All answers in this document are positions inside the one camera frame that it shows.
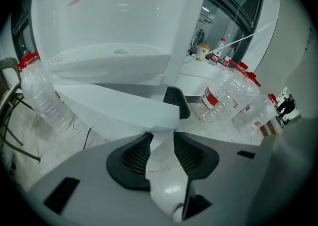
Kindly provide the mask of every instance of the black container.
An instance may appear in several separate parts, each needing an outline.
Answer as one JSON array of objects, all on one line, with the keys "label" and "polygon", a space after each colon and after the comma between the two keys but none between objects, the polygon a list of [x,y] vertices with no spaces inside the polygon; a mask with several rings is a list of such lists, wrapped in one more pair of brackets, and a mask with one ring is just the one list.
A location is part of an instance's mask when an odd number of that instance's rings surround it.
[{"label": "black container", "polygon": [[180,119],[187,119],[190,117],[190,108],[180,88],[168,86],[163,102],[179,106]]}]

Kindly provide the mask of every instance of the white floor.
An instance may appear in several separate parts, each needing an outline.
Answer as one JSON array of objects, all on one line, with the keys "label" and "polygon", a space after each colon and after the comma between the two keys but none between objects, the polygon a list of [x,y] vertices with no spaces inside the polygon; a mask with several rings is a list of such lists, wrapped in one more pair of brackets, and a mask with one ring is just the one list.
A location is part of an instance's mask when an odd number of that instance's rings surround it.
[{"label": "white floor", "polygon": [[[87,130],[87,126],[78,118],[75,125],[80,131]],[[87,136],[87,133],[74,131],[71,126],[65,132],[56,133],[23,104],[19,104],[13,111],[9,129],[24,143],[21,146],[23,150],[41,157],[41,162],[38,163],[3,145],[5,164],[9,168],[11,161],[15,163],[15,180],[26,191],[54,167],[81,151]],[[203,124],[193,114],[189,119],[181,121],[178,131],[242,144],[260,145],[263,139],[260,130],[243,136],[235,130],[231,121]],[[146,178],[151,182],[151,197],[168,215],[171,215],[176,203],[183,202],[187,184],[187,175],[174,155],[172,137],[173,134],[154,134],[152,153],[146,168]],[[6,139],[18,146],[9,133]],[[86,148],[108,142],[110,141],[91,130]]]}]

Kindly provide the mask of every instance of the person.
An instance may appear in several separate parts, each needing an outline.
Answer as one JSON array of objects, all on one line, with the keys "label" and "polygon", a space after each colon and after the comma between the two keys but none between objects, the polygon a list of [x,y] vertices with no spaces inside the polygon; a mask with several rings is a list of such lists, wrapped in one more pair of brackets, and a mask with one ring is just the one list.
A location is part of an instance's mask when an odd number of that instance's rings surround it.
[{"label": "person", "polygon": [[279,116],[283,118],[285,115],[291,113],[296,108],[295,100],[290,94],[288,98],[285,98],[285,101],[277,108],[280,112]]}]

